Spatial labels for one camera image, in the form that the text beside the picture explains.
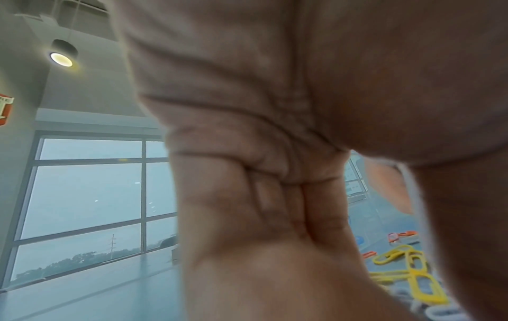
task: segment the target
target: cylindrical ceiling light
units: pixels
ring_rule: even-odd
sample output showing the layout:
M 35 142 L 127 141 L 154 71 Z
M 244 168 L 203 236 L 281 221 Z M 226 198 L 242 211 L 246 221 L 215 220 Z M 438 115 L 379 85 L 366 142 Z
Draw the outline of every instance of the cylindrical ceiling light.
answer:
M 51 44 L 51 60 L 64 67 L 72 67 L 78 58 L 78 50 L 75 46 L 62 39 L 55 39 Z

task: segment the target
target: sky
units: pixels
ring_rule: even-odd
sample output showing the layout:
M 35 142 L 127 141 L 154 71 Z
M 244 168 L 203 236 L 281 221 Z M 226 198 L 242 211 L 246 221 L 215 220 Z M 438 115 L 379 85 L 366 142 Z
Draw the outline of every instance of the sky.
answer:
M 166 157 L 162 142 L 147 142 L 147 157 Z M 46 139 L 40 159 L 140 158 L 141 142 Z M 357 174 L 362 173 L 351 160 Z M 345 179 L 356 179 L 349 163 Z M 361 192 L 358 182 L 346 183 L 348 194 Z M 363 245 L 384 238 L 392 228 L 415 229 L 412 217 L 396 211 L 374 191 L 369 202 L 350 205 L 351 226 Z M 147 216 L 176 212 L 175 187 L 168 163 L 147 164 Z M 116 223 L 141 216 L 141 164 L 41 166 L 37 168 L 22 239 Z M 147 223 L 147 244 L 156 244 L 177 233 L 177 218 Z M 140 247 L 141 227 L 131 225 L 106 231 L 64 237 L 20 246 L 16 274 L 72 258 L 86 252 L 109 253 Z

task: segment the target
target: white wall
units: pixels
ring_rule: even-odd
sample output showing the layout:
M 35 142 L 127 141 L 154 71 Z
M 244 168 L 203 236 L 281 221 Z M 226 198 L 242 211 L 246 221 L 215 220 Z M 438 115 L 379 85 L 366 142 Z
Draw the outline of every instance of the white wall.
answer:
M 7 124 L 0 126 L 0 272 L 7 255 L 13 213 L 34 136 L 37 107 L 49 64 L 40 42 L 11 0 L 0 2 L 0 93 L 15 97 Z

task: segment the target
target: orange sign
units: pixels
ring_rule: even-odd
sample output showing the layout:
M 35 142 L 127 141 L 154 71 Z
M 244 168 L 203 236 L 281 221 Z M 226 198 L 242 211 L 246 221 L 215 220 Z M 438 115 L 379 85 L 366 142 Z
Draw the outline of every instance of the orange sign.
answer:
M 8 97 L 0 94 L 0 126 L 7 123 L 7 118 L 11 113 L 12 103 L 14 102 L 13 97 Z

